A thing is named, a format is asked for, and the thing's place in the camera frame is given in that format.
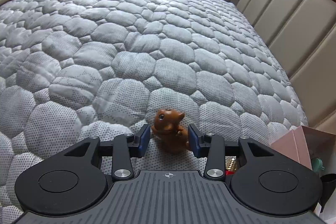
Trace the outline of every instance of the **black cup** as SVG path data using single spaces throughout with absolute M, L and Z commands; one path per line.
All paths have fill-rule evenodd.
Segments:
M 320 198 L 321 213 L 323 212 L 325 204 L 333 194 L 336 188 L 336 174 L 327 174 L 321 177 L 323 190 Z

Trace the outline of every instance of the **crosshair marking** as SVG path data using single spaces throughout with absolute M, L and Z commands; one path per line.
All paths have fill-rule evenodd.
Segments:
M 167 173 L 167 174 L 165 174 L 165 175 L 163 175 L 163 176 L 165 176 L 165 177 L 167 177 L 167 178 L 172 178 L 173 176 L 175 176 L 175 175 L 173 175 L 172 173 Z

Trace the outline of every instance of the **circular pad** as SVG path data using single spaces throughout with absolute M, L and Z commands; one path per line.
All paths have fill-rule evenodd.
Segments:
M 259 182 L 265 189 L 275 193 L 290 192 L 294 190 L 299 183 L 296 176 L 280 170 L 263 173 L 259 177 Z
M 62 193 L 76 186 L 78 177 L 70 171 L 57 170 L 44 174 L 39 179 L 40 187 L 51 193 Z

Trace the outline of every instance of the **green object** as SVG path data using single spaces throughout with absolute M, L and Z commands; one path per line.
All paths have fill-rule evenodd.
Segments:
M 315 173 L 319 173 L 321 170 L 324 170 L 322 160 L 320 158 L 311 159 L 311 168 Z

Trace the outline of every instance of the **bed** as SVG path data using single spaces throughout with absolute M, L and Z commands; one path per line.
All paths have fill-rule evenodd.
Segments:
M 22 212 L 18 175 L 89 136 L 110 140 L 153 123 L 266 145 L 307 125 L 285 70 L 242 12 L 224 0 L 12 0 L 0 7 L 0 205 Z M 110 172 L 112 159 L 101 169 Z M 152 138 L 140 169 L 200 169 Z

